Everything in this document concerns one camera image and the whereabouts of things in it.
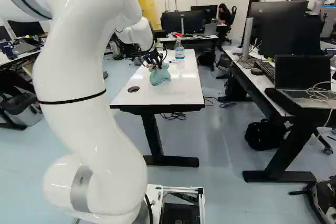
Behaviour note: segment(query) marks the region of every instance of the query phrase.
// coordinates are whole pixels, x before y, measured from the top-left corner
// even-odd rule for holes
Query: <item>open laptop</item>
[[[21,42],[17,45],[14,45],[14,48],[13,48],[13,54],[15,55],[21,55],[21,54],[24,54],[25,52],[29,52],[29,51],[32,51],[36,49],[35,46],[32,46],[28,43],[25,43],[25,42]]]
[[[306,90],[317,83],[331,81],[330,59],[330,56],[324,55],[276,55],[276,90],[302,108],[329,108],[326,103],[312,100]],[[318,85],[317,88],[331,90],[331,83]],[[336,98],[327,92],[321,93]]]
[[[210,36],[217,34],[217,25],[218,22],[213,22],[206,24],[204,27],[204,33],[203,34],[194,34],[194,35],[199,35],[199,36]]]

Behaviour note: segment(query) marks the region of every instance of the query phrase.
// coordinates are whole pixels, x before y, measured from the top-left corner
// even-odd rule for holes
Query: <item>desk leg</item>
[[[155,166],[180,166],[199,167],[200,162],[196,157],[165,156],[163,154],[159,128],[154,114],[141,115],[152,156],[143,156],[147,165]]]
[[[0,128],[23,131],[27,128],[25,125],[16,124],[10,119],[10,117],[0,108],[0,117],[2,117],[6,123],[0,123]]]
[[[219,102],[252,102],[251,97],[246,97],[247,92],[245,89],[240,85],[239,81],[235,78],[229,78],[231,84],[229,94],[225,97],[218,97]]]
[[[311,172],[286,172],[287,167],[299,155],[308,142],[314,127],[304,120],[297,121],[286,140],[279,147],[265,170],[249,170],[243,172],[247,183],[310,183],[316,182]]]

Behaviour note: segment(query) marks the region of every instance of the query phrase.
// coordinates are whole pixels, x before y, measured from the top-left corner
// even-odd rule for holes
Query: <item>blue cloth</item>
[[[149,72],[151,75],[149,76],[149,81],[153,86],[158,86],[164,81],[171,81],[170,73],[168,72],[169,64],[164,63],[162,65],[162,69],[156,68],[153,69],[149,67]]]

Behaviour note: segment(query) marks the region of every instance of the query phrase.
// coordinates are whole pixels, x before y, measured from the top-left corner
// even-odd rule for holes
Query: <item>floor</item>
[[[129,61],[105,60],[108,96],[112,99],[137,67]],[[204,95],[217,97],[223,80],[214,79],[208,68],[199,68]],[[215,101],[199,112],[187,113],[186,121],[167,121],[157,116],[167,155],[199,157],[199,168],[149,167],[149,182],[165,186],[203,186],[206,223],[263,224],[317,223],[303,196],[289,196],[303,185],[247,184],[241,172],[264,169],[274,151],[251,150],[244,131],[264,118],[253,103],[221,109]],[[115,117],[125,134],[143,154],[150,150],[139,116],[118,112]],[[336,149],[336,143],[329,141]],[[321,153],[312,138],[291,165],[292,170],[310,170],[318,179],[336,174],[336,154]],[[43,197],[42,179],[47,167],[67,154],[45,120],[23,132],[0,129],[0,223],[71,224],[73,219]]]

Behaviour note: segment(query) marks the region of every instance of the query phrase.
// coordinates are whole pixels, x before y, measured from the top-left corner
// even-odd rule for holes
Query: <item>water bottle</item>
[[[184,47],[182,46],[181,39],[177,39],[175,43],[175,59],[176,60],[184,59]]]

